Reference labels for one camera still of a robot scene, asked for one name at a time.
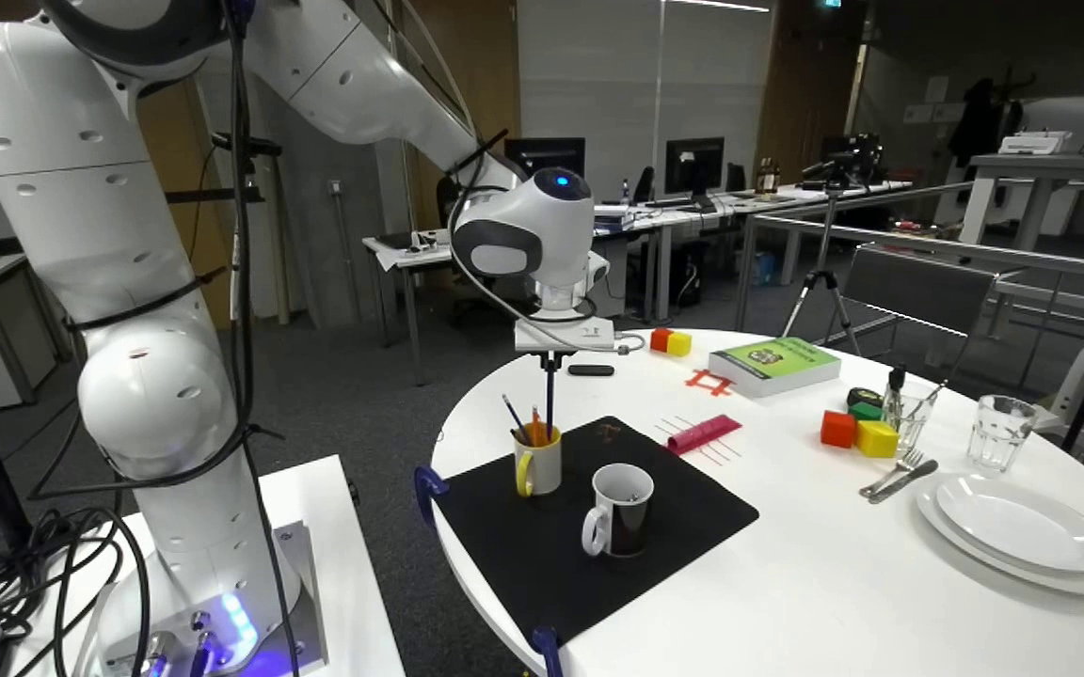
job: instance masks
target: pen holder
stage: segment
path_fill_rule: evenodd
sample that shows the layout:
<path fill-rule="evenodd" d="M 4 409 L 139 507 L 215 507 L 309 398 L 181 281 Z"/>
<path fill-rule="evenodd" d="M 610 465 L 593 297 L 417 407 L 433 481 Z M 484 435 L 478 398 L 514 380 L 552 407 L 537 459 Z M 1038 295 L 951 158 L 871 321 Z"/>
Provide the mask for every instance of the pen holder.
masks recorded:
<path fill-rule="evenodd" d="M 547 433 L 547 443 L 514 442 L 513 488 L 514 497 L 547 497 L 563 481 L 563 435 Z"/>

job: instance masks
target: book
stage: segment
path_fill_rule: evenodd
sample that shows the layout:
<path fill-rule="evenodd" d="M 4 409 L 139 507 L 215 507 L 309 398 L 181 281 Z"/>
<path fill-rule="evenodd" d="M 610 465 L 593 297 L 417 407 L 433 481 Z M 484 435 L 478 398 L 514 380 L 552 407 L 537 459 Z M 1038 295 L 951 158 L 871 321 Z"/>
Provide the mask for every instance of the book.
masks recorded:
<path fill-rule="evenodd" d="M 714 350 L 709 374 L 734 385 L 741 394 L 777 394 L 841 375 L 841 358 L 803 340 L 769 340 L 734 350 Z"/>

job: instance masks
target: computer screen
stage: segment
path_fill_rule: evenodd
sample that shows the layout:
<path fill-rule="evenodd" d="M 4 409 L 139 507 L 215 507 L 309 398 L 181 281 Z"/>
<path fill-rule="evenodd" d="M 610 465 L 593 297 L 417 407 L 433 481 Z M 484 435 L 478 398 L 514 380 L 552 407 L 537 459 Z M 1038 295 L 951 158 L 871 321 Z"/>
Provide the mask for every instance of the computer screen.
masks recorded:
<path fill-rule="evenodd" d="M 524 175 L 562 165 L 582 178 L 582 141 L 504 141 L 504 158 Z"/>
<path fill-rule="evenodd" d="M 719 141 L 671 141 L 665 142 L 665 182 L 664 191 L 693 191 L 721 183 L 721 134 Z"/>

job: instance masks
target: white plate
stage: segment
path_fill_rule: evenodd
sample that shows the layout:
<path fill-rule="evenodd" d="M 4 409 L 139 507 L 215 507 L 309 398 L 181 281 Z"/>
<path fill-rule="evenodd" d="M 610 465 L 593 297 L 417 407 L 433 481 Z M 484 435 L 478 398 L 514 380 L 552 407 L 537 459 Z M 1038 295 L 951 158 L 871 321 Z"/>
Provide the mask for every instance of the white plate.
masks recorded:
<path fill-rule="evenodd" d="M 938 507 L 976 541 L 1051 571 L 1084 571 L 1084 517 L 1051 497 L 990 481 L 946 478 Z"/>
<path fill-rule="evenodd" d="M 1017 577 L 1025 583 L 1084 600 L 1084 577 L 1063 577 L 1063 571 L 1030 570 L 1030 565 L 1019 565 L 1019 561 L 1014 561 L 1014 556 L 1005 556 L 997 548 L 985 548 L 984 541 L 966 539 L 951 521 L 946 521 L 946 512 L 932 501 L 941 481 L 948 481 L 948 478 L 923 481 L 923 488 L 913 494 L 913 507 L 946 541 L 951 541 L 959 553 L 966 553 L 966 556 L 976 556 L 976 561 L 984 561 L 984 565 L 990 565 L 990 570 L 997 570 L 1005 577 Z"/>

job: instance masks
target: black placemat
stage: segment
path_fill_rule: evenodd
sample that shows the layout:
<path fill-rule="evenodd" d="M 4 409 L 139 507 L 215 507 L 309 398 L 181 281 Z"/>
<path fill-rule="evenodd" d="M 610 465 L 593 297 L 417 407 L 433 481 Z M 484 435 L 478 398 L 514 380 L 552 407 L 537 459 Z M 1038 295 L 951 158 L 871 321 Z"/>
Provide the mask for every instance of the black placemat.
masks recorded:
<path fill-rule="evenodd" d="M 593 503 L 592 473 L 606 464 L 637 464 L 654 478 L 649 546 L 630 561 L 581 548 L 582 512 Z M 552 633 L 557 645 L 760 521 L 755 507 L 618 418 L 563 433 L 563 486 L 541 501 L 513 494 L 507 454 L 453 478 L 438 503 L 513 621 L 524 633 Z"/>

